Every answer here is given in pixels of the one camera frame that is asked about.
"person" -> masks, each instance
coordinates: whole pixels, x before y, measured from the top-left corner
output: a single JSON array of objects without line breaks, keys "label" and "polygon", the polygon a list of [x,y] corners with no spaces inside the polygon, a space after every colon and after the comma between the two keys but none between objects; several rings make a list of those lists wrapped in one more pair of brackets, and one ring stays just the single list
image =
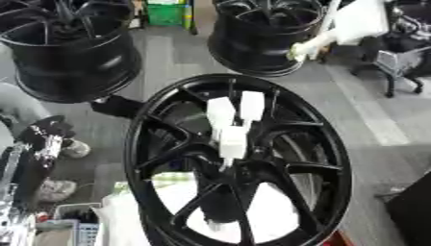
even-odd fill
[{"label": "person", "polygon": [[[37,99],[24,93],[19,87],[0,83],[0,154],[13,145],[18,134],[31,124],[52,116]],[[62,155],[80,159],[89,154],[90,147],[77,139],[64,142]],[[67,199],[76,191],[77,184],[72,181],[47,179],[40,187],[38,200],[57,203]]]}]

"leg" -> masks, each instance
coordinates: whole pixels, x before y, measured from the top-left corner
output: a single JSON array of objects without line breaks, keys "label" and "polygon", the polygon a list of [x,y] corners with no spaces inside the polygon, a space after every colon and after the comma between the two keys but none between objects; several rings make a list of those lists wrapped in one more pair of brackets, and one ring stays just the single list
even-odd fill
[{"label": "leg", "polygon": [[421,94],[423,92],[423,82],[422,81],[420,81],[417,78],[412,77],[412,76],[406,76],[406,78],[416,84],[417,87],[413,91],[414,93]]},{"label": "leg", "polygon": [[[19,87],[0,83],[0,113],[11,116],[16,124],[13,133],[18,134],[29,125],[52,116],[37,99],[27,95]],[[87,144],[75,139],[64,141],[63,153],[72,158],[82,158],[89,153]]]},{"label": "leg", "polygon": [[359,74],[360,72],[365,71],[365,70],[375,70],[375,66],[374,66],[374,64],[363,64],[363,65],[357,65],[357,66],[354,66],[354,67],[350,70],[350,73],[351,73],[353,76],[358,76],[358,74]]},{"label": "leg", "polygon": [[395,78],[387,73],[385,73],[386,79],[388,80],[388,91],[386,92],[386,97],[393,98],[395,90]]},{"label": "leg", "polygon": [[[38,100],[27,95],[17,86],[4,83],[0,83],[0,113],[11,116],[17,123],[15,125],[25,127],[51,116],[51,113]],[[0,124],[0,128],[2,128],[0,129],[1,142],[3,142],[3,138],[8,137],[13,141],[9,129],[2,122]],[[63,153],[72,158],[80,158],[89,153],[89,147],[83,142],[67,139],[65,143]],[[48,179],[40,187],[38,198],[43,202],[60,202],[71,196],[75,192],[76,186],[76,183],[71,181],[51,181]]]}]

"white cloth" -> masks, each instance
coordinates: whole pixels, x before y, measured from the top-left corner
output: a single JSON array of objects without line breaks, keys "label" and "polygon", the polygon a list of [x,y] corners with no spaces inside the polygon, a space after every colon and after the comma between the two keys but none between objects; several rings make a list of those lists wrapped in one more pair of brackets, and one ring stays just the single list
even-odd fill
[{"label": "white cloth", "polygon": [[[175,213],[196,195],[196,182],[181,182],[157,189],[161,200],[170,212]],[[132,194],[111,195],[104,198],[104,208],[97,214],[104,224],[104,238],[109,240],[98,245],[149,246],[139,221],[138,205]],[[291,200],[269,184],[261,184],[247,212],[257,243],[270,241],[294,231],[298,227],[298,215]],[[188,220],[188,226],[207,237],[238,243],[241,230],[238,222],[222,224],[213,231],[204,220],[203,212],[196,210]]]}]

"rim lip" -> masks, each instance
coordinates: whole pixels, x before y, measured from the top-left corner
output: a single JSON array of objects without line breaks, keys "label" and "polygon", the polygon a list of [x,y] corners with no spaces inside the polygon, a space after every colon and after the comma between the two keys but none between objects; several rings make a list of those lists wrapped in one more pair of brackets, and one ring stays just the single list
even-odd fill
[{"label": "rim lip", "polygon": [[97,46],[100,45],[99,43],[105,43],[105,42],[109,42],[109,40],[107,41],[107,39],[113,39],[116,38],[117,36],[121,35],[123,32],[127,32],[128,31],[128,27],[130,25],[130,23],[132,22],[132,19],[134,18],[135,15],[135,5],[129,1],[129,0],[124,0],[124,3],[126,3],[129,8],[130,8],[130,14],[127,16],[127,18],[124,18],[123,23],[121,24],[121,26],[115,28],[114,30],[112,30],[111,32],[105,34],[104,36],[101,37],[97,37],[95,39],[89,39],[89,38],[80,38],[77,40],[73,40],[70,41],[68,43],[64,43],[64,44],[32,44],[32,43],[26,43],[26,42],[21,42],[21,41],[14,41],[5,37],[0,36],[0,42],[5,43],[6,45],[15,45],[15,46],[22,46],[22,47],[40,47],[40,48],[52,48],[52,47],[62,47],[62,48],[67,48],[70,46],[75,46],[75,45],[85,45],[85,44],[89,44],[90,46]]},{"label": "rim lip", "polygon": [[255,76],[255,77],[267,77],[267,78],[281,77],[295,72],[296,70],[301,68],[302,64],[304,63],[304,61],[297,61],[291,66],[285,65],[283,67],[277,67],[277,69],[252,69],[252,67],[241,67],[240,65],[237,65],[234,62],[231,62],[222,58],[222,56],[218,54],[217,49],[215,49],[214,43],[216,41],[214,39],[215,39],[214,35],[211,35],[208,38],[208,42],[207,42],[208,49],[211,55],[213,56],[213,58],[223,66],[245,75]]},{"label": "rim lip", "polygon": [[[300,102],[300,104],[302,104],[303,108],[311,113],[311,116],[318,118],[318,120],[321,120],[321,122],[325,125],[324,129],[326,131],[323,131],[323,132],[326,132],[326,133],[324,133],[326,135],[326,137],[331,136],[327,140],[329,140],[329,142],[331,143],[332,148],[337,147],[338,152],[335,153],[336,158],[338,159],[338,163],[343,164],[343,172],[344,173],[340,177],[340,183],[338,184],[338,188],[340,189],[340,193],[342,193],[342,194],[339,194],[335,198],[335,200],[338,204],[334,208],[334,215],[332,216],[331,220],[327,223],[324,230],[322,230],[318,234],[314,235],[308,241],[305,241],[304,243],[302,243],[301,246],[315,246],[315,245],[321,243],[326,238],[328,238],[334,230],[337,229],[337,227],[339,226],[339,224],[342,221],[343,216],[345,215],[345,212],[346,212],[347,207],[348,207],[349,202],[350,202],[351,193],[352,193],[352,173],[351,173],[350,160],[349,160],[349,157],[347,155],[347,151],[346,151],[346,149],[342,143],[341,138],[339,137],[339,135],[337,134],[335,129],[332,127],[332,125],[329,124],[329,122],[326,120],[325,117],[323,117],[323,115],[321,113],[319,113],[313,106],[311,106],[309,103],[307,103],[307,101],[305,101],[304,99],[302,99],[297,94],[293,93],[292,91],[290,91],[290,90],[288,90],[282,86],[278,86],[274,83],[265,81],[263,79],[249,77],[249,76],[245,76],[245,75],[205,74],[205,75],[198,75],[198,76],[194,76],[191,78],[187,78],[187,79],[181,80],[177,83],[174,83],[174,84],[167,86],[166,88],[162,89],[161,91],[159,91],[158,93],[153,95],[144,104],[144,106],[139,110],[139,112],[137,113],[137,116],[132,121],[132,123],[129,127],[129,131],[127,133],[126,140],[125,140],[124,152],[123,152],[124,170],[126,173],[127,182],[128,182],[128,184],[132,190],[132,193],[135,196],[135,199],[137,200],[137,202],[139,204],[139,210],[141,210],[142,212],[145,212],[145,201],[139,195],[140,193],[142,193],[142,188],[139,188],[139,186],[137,185],[137,184],[139,184],[139,180],[137,180],[136,172],[135,172],[133,166],[137,162],[137,149],[136,149],[136,147],[138,145],[139,134],[141,132],[140,125],[142,123],[142,119],[143,119],[145,113],[150,108],[153,108],[156,103],[160,103],[161,100],[163,101],[164,97],[166,97],[166,95],[169,92],[174,91],[179,86],[184,86],[184,85],[193,84],[193,83],[195,83],[195,84],[208,83],[208,82],[205,82],[205,80],[208,80],[208,79],[220,79],[220,80],[222,80],[222,79],[229,79],[229,78],[230,79],[237,78],[237,79],[254,80],[256,82],[268,83],[271,87],[283,89],[284,92],[287,92],[292,97],[292,99],[291,99],[292,102]],[[174,238],[173,240],[178,240],[178,238],[181,238],[181,236],[179,234],[177,234],[176,232],[174,232],[170,228],[158,227],[157,225],[155,225],[155,226],[157,228],[159,228],[160,230],[162,230],[164,232],[164,234],[168,235],[171,238]],[[191,230],[197,234],[200,234],[193,229],[189,229],[189,230]],[[280,238],[277,238],[277,239],[274,239],[271,241],[263,242],[263,243],[256,243],[256,246],[274,245],[274,242],[276,242],[277,240],[280,240],[283,237],[280,237]],[[207,238],[209,240],[211,240],[212,242],[218,243],[219,245],[223,245],[223,246],[237,245],[237,244],[232,244],[232,243],[227,243],[227,242],[211,239],[209,237],[207,237]],[[188,243],[190,245],[196,245],[196,246],[200,245],[196,241],[188,241]]]},{"label": "rim lip", "polygon": [[317,1],[317,0],[305,0],[305,1],[309,2],[311,4],[315,4],[316,5],[317,16],[316,16],[316,18],[313,21],[310,21],[310,22],[308,22],[306,24],[297,25],[297,26],[294,26],[294,27],[272,27],[272,26],[256,25],[255,23],[253,23],[251,21],[246,21],[246,20],[237,18],[237,16],[240,15],[240,14],[232,15],[232,14],[229,14],[227,12],[223,12],[220,9],[219,5],[218,5],[220,3],[217,3],[216,0],[213,0],[213,5],[215,6],[215,9],[216,9],[218,15],[229,16],[229,17],[233,18],[234,20],[237,20],[237,21],[239,21],[241,23],[244,23],[244,24],[247,24],[247,25],[253,25],[254,28],[264,29],[264,30],[270,29],[272,31],[276,31],[276,32],[280,32],[280,33],[288,32],[289,30],[292,30],[292,31],[290,31],[290,33],[299,33],[299,32],[303,32],[304,31],[303,29],[307,29],[307,28],[315,26],[324,17],[323,6],[320,4],[319,1]]},{"label": "rim lip", "polygon": [[16,71],[15,74],[15,81],[16,84],[27,94],[45,102],[50,103],[58,103],[58,104],[78,104],[78,103],[85,103],[90,102],[105,96],[112,95],[119,90],[125,88],[129,84],[133,82],[133,80],[139,75],[140,69],[142,67],[142,59],[139,55],[139,51],[135,49],[135,56],[134,56],[134,66],[133,68],[126,73],[121,80],[118,82],[111,84],[110,86],[105,86],[104,89],[99,89],[97,91],[91,91],[89,93],[86,93],[84,95],[78,96],[78,97],[66,97],[66,96],[53,96],[49,93],[42,93],[37,90],[29,88],[24,82],[22,82],[19,79],[19,72]]}]

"gray floor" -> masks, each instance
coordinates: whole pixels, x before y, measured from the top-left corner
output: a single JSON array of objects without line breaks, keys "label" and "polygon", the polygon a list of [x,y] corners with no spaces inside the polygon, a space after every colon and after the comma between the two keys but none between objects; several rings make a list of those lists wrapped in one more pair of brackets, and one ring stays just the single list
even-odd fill
[{"label": "gray floor", "polygon": [[[179,28],[134,31],[144,68],[121,94],[145,100],[162,87],[204,73],[229,72],[210,56],[206,40],[215,14],[206,1],[198,1],[200,35],[189,36]],[[1,56],[0,79],[13,81],[13,66]],[[353,200],[342,228],[358,246],[403,245],[383,205],[373,194],[383,184],[409,184],[429,168],[431,155],[431,85],[416,96],[398,85],[396,98],[382,95],[384,80],[373,73],[352,77],[340,64],[306,63],[290,76],[271,79],[303,96],[336,127],[351,158],[354,172]],[[128,121],[100,115],[87,105],[47,107],[66,114],[79,137],[93,147],[85,160],[62,160],[56,178],[79,181],[82,188],[71,201],[91,198],[94,183],[120,170],[121,150]]]}]

